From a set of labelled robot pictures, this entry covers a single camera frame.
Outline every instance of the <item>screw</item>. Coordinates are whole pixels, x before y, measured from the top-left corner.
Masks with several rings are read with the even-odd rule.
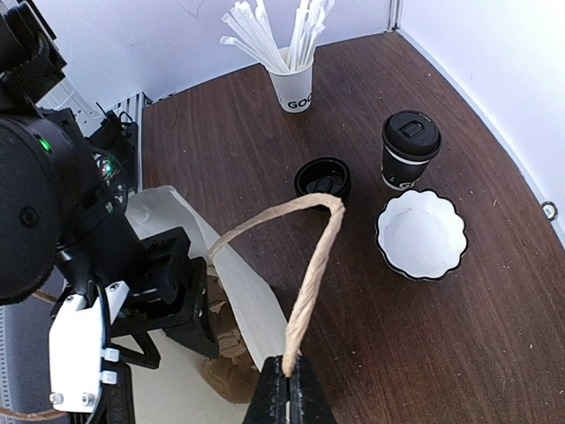
[[[88,393],[83,393],[80,400],[82,401],[83,406],[90,406],[94,403],[94,396]]]
[[[63,395],[61,393],[51,393],[49,395],[49,402],[52,405],[61,405],[63,403]]]
[[[549,221],[553,221],[557,217],[557,207],[552,201],[546,201],[541,207],[544,209],[544,213]]]
[[[39,213],[31,206],[26,206],[19,212],[19,220],[27,228],[33,228],[39,223]]]

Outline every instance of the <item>table top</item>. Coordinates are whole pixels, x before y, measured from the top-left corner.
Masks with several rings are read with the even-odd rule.
[[[303,352],[335,417],[349,423],[555,423],[565,417],[565,264],[517,167],[479,118],[399,34],[320,48],[313,104],[283,112],[260,66],[171,96],[144,114],[145,186],[173,185],[220,233],[294,197],[300,166],[343,159],[352,190]],[[436,283],[403,279],[375,247],[391,196],[381,125],[421,110],[443,148],[418,189],[467,222],[462,266]],[[328,220],[309,210],[233,247],[288,315]]]

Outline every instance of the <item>cup lid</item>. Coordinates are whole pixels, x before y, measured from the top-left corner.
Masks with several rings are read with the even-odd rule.
[[[309,193],[333,194],[343,200],[351,190],[351,174],[347,164],[335,157],[320,157],[305,164],[294,177],[297,196]]]
[[[407,159],[431,158],[440,149],[439,128],[430,117],[416,110],[396,112],[385,121],[382,134],[395,153],[411,156]]]

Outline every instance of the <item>white bracket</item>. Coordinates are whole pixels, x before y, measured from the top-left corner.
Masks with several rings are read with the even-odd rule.
[[[114,322],[130,289],[125,282],[106,287],[110,322]],[[101,369],[102,357],[116,362],[116,349],[102,349],[100,300],[85,309],[86,300],[69,296],[49,331],[49,371],[53,407],[58,411],[91,413],[101,381],[116,384],[116,373]]]

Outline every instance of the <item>green led light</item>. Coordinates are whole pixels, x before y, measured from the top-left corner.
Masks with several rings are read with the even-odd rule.
[[[47,140],[45,140],[43,137],[40,137],[39,139],[37,139],[39,141],[39,144],[41,144],[41,147],[47,152],[47,153],[51,153],[53,151],[53,149],[51,148],[51,145],[49,144],[49,142]]]

